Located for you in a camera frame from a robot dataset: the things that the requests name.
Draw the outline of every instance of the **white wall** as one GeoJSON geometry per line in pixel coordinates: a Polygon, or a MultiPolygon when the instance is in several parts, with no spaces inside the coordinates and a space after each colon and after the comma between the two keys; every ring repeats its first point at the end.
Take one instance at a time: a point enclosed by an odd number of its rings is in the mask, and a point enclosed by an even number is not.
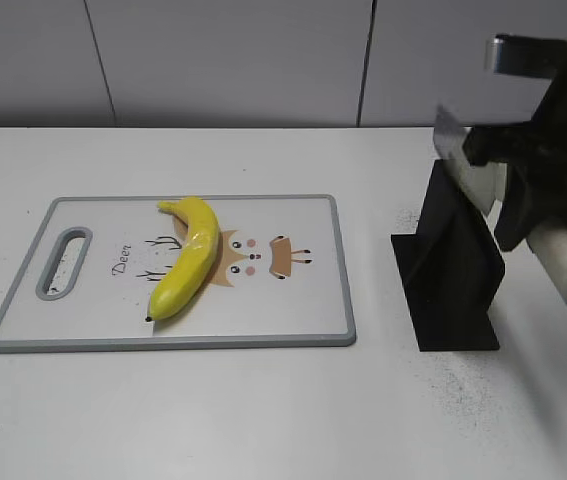
{"type": "Polygon", "coordinates": [[[567,0],[378,0],[362,126],[527,120],[549,82],[483,70],[496,33],[567,39],[567,0]]]}
{"type": "MultiPolygon", "coordinates": [[[[0,126],[355,126],[372,5],[0,0],[0,126]]],[[[376,5],[362,126],[526,119],[548,82],[484,72],[486,40],[567,39],[567,0],[376,5]]]]}
{"type": "Polygon", "coordinates": [[[124,126],[354,126],[371,0],[89,0],[124,126]]]}
{"type": "Polygon", "coordinates": [[[0,0],[0,126],[112,125],[82,1],[0,0]]]}

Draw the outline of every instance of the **cutting board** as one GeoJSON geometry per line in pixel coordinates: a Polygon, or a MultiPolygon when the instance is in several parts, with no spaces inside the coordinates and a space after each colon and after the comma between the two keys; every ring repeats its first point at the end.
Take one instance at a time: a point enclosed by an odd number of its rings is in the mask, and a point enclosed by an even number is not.
{"type": "Polygon", "coordinates": [[[156,202],[178,198],[55,200],[0,308],[0,353],[355,341],[329,195],[202,197],[221,227],[217,261],[184,311],[145,322],[150,294],[177,261],[187,231],[156,202]]]}

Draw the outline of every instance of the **cutting board handle hole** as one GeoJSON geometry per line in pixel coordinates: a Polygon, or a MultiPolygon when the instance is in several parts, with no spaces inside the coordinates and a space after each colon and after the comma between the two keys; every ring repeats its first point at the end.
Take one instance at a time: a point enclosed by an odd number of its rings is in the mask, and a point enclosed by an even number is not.
{"type": "Polygon", "coordinates": [[[58,300],[74,288],[92,240],[85,227],[68,228],[59,235],[36,285],[41,300],[58,300]]]}

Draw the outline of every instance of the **black bracket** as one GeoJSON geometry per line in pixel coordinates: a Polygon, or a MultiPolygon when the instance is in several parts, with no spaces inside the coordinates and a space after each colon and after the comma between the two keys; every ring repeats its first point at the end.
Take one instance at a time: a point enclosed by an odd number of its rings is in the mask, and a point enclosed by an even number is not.
{"type": "Polygon", "coordinates": [[[567,42],[507,35],[495,41],[498,72],[554,78],[529,121],[474,127],[463,144],[471,165],[508,166],[494,230],[508,252],[548,219],[567,227],[567,42]]]}
{"type": "Polygon", "coordinates": [[[432,168],[415,234],[392,235],[421,351],[498,350],[487,309],[505,274],[481,213],[432,168]]]}

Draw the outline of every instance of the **gray border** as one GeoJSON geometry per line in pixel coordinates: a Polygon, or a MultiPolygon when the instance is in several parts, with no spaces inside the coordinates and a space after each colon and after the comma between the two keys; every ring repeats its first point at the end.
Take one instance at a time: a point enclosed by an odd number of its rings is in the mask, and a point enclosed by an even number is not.
{"type": "Polygon", "coordinates": [[[86,227],[71,227],[61,232],[59,238],[56,239],[54,247],[52,247],[52,252],[48,257],[47,262],[45,263],[45,267],[43,267],[41,277],[36,284],[37,297],[45,301],[58,300],[59,298],[63,298],[72,291],[74,284],[76,283],[76,279],[79,276],[81,266],[83,266],[83,261],[85,260],[85,255],[87,255],[87,249],[89,248],[91,241],[92,231],[86,227]],[[85,240],[83,242],[83,245],[81,245],[79,256],[74,263],[74,268],[72,269],[70,280],[67,282],[67,285],[63,290],[54,295],[50,295],[49,293],[47,293],[47,290],[48,288],[50,288],[50,284],[52,283],[52,277],[56,273],[67,244],[75,238],[83,238],[85,240]]]}
{"type": "MultiPolygon", "coordinates": [[[[136,196],[136,197],[59,197],[55,199],[43,219],[39,230],[30,245],[23,263],[0,307],[0,326],[14,294],[34,256],[41,237],[61,202],[76,201],[123,201],[123,200],[178,200],[183,196],[136,196]]],[[[356,341],[356,326],[350,298],[350,286],[345,268],[345,254],[339,226],[336,200],[332,195],[201,195],[206,200],[277,200],[277,199],[327,199],[332,211],[332,227],[336,245],[337,260],[341,276],[343,305],[347,332],[341,334],[295,334],[295,335],[248,335],[248,336],[204,336],[204,337],[149,337],[117,339],[66,339],[66,340],[0,340],[0,353],[38,353],[38,352],[114,352],[129,350],[183,350],[220,348],[265,348],[265,347],[346,347],[356,341]]]]}

